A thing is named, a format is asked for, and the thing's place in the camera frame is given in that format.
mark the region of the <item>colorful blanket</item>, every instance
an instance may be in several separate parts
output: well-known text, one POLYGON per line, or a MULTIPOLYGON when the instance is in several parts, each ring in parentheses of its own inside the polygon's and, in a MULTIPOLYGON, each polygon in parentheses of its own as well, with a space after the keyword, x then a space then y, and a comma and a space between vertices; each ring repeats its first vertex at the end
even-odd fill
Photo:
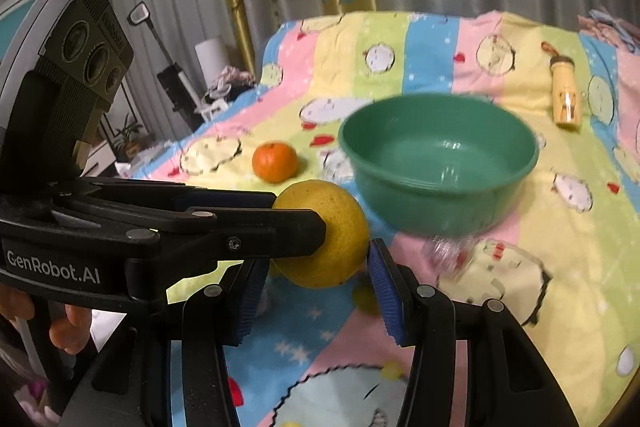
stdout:
MULTIPOLYGON (((271 39, 262 83, 217 121, 137 173, 210 188, 271 190, 307 178, 342 184, 364 207, 372 235, 421 282, 455 299, 502 298, 558 379, 581 426, 597 426, 628 386, 640 355, 640 57, 509 13, 476 19, 421 13, 353 13, 285 24, 271 39), (550 117, 549 42, 575 61, 580 133, 550 117), (347 115, 401 92, 473 93, 537 133, 542 149, 513 213, 482 236, 459 279, 438 279, 425 238, 388 227, 360 197, 337 147, 347 115), (266 186, 251 169, 267 140, 286 140, 306 162, 295 180, 266 186)), ((219 278, 172 289, 173 299, 219 278)), ((308 291, 269 281, 270 309, 239 348, 226 350, 245 427, 395 425, 411 349, 357 308, 354 279, 308 291)), ((179 354, 180 346, 174 349, 179 354)), ((465 371, 463 346, 458 369, 465 371)), ((174 425, 184 424, 179 357, 174 425)), ((456 389, 454 422, 464 418, 456 389)))

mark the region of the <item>yellow citrus fruit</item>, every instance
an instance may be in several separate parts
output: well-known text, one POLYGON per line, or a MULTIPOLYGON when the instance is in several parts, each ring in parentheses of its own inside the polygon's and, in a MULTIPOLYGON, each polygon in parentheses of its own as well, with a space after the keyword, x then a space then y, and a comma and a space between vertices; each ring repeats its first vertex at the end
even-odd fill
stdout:
POLYGON ((307 180, 287 187, 273 208, 309 208, 326 223, 324 243, 309 257, 277 259, 284 277, 305 288, 329 288, 345 282, 364 263, 369 225, 358 202, 344 188, 307 180))
POLYGON ((389 360, 380 369, 380 376, 387 380, 399 380, 404 375, 404 369, 397 360, 389 360))
POLYGON ((356 308, 365 315, 380 317, 380 307, 376 292, 373 290, 373 285, 369 279, 362 279, 357 282, 351 292, 351 300, 356 308))
POLYGON ((269 276, 270 277, 280 277, 281 275, 282 274, 280 273, 280 270, 278 270, 278 267, 273 262, 273 259, 271 259, 271 262, 269 263, 269 276))

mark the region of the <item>red heart print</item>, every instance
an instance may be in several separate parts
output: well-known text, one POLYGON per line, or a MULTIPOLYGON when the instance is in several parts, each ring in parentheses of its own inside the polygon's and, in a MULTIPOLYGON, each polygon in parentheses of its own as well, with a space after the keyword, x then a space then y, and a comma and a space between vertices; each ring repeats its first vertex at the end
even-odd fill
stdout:
POLYGON ((494 255, 492 256, 496 261, 500 261, 502 259, 502 253, 504 252, 504 245, 502 243, 497 243, 494 248, 494 255))
POLYGON ((613 194, 618 194, 620 192, 620 185, 618 185, 617 183, 609 182, 609 183, 607 183, 607 188, 613 194))
POLYGON ((231 391, 231 398, 234 401, 234 407, 240 407, 244 405, 244 398, 242 397, 242 391, 240 391, 240 386, 238 383, 231 377, 229 378, 229 390, 231 391))
POLYGON ((466 260, 469 259, 469 253, 466 250, 463 250, 458 254, 456 258, 456 270, 460 270, 463 266, 465 266, 466 260))
POLYGON ((335 141, 335 136, 330 134, 316 134, 309 147, 322 147, 335 141))

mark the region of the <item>finger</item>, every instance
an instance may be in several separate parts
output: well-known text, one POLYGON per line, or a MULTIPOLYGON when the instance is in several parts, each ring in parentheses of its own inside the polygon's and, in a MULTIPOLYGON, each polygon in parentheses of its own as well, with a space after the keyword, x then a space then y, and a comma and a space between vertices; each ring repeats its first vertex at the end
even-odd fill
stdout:
POLYGON ((11 288, 2 283, 0 283, 0 314, 10 321, 15 318, 15 313, 11 309, 11 288))
POLYGON ((82 311, 81 316, 76 317, 80 326, 74 326, 66 317, 53 321, 49 330, 51 343, 72 355, 79 353, 89 341, 90 317, 91 311, 89 311, 89 318, 86 317, 86 311, 82 311))
POLYGON ((58 349, 66 349, 75 341, 76 329, 65 317, 54 320, 49 328, 51 343, 58 349))
POLYGON ((31 320, 35 311, 30 296, 25 292, 0 283, 0 314, 10 321, 15 317, 31 320))
POLYGON ((65 306, 66 316, 69 322, 75 327, 87 330, 91 328, 92 314, 91 310, 87 308, 81 308, 80 306, 72 306, 67 304, 65 306))
POLYGON ((15 288, 11 289, 11 308, 16 317, 26 321, 30 321, 36 314, 31 297, 27 293, 15 288))

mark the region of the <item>screw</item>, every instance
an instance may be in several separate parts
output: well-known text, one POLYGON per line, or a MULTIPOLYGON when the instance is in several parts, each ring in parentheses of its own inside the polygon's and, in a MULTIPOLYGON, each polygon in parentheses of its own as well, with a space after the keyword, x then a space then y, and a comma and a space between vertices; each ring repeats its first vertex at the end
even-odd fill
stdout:
POLYGON ((156 232, 149 229, 127 230, 127 237, 129 237, 129 239, 151 239, 155 235, 156 235, 156 232))
POLYGON ((222 293, 222 287, 219 284, 210 284, 204 288, 204 295, 207 297, 218 297, 222 293))
POLYGON ((429 286, 428 284, 421 284, 416 288, 416 292, 420 297, 433 297, 436 295, 436 290, 433 286, 429 286))
POLYGON ((504 304, 498 301, 498 299, 489 299, 486 302, 486 307, 489 308, 492 312, 500 313, 504 309, 504 304))
POLYGON ((232 251, 235 252, 236 250, 240 250, 240 247, 242 247, 242 241, 240 241, 239 237, 229 237, 228 241, 226 242, 226 247, 232 251))

